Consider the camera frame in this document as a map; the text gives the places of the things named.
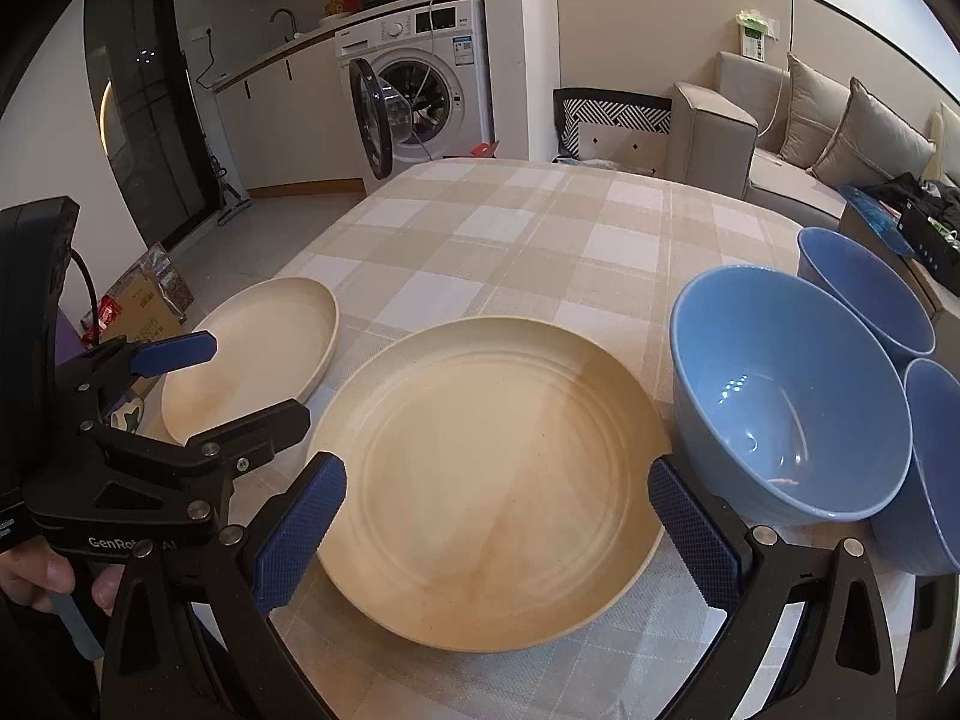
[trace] blue bowl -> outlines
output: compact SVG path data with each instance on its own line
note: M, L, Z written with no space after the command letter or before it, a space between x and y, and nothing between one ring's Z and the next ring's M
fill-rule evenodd
M890 562L911 574L960 571L960 384L942 365L915 360L904 375L913 416L913 459L901 491L872 526Z
M840 233L807 227L797 236L797 275L827 290L877 336L897 370L933 354L933 325L904 279Z
M710 491L767 524L876 514L910 461L904 388L840 301L796 276L697 276L670 317L674 409Z

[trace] beige plate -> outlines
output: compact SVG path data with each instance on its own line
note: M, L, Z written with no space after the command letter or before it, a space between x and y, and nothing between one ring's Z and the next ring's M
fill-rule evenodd
M167 374L161 410L179 443L288 398L304 401L333 356L340 311L309 278L254 284L222 303L197 330L217 338L203 365Z
M662 533L654 404L608 352L544 322L474 317L398 341L333 398L307 456L320 450L348 480L323 567L431 647L566 634L626 591Z

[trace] washing machine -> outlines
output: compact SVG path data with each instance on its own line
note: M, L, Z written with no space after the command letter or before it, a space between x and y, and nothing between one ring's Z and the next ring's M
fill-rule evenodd
M417 162L469 156L477 143L493 141L483 1L397 11L341 29L334 40L367 191ZM376 123L376 103L350 80L357 58L409 100L413 126L405 140L391 143L389 129Z

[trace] bottle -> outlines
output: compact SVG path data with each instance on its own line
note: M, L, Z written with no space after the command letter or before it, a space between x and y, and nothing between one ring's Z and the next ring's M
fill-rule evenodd
M326 7L323 9L323 12L328 16L336 16L338 13L344 12L344 1L343 0L329 0L326 4Z

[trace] gray pillow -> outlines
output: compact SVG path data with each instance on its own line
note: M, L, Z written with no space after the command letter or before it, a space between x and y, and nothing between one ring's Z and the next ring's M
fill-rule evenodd
M872 186L913 173L917 178L934 146L857 79L850 79L850 100L840 127L811 171L824 184Z
M850 90L787 55L790 66L790 111L781 157L806 169L817 161L843 119Z

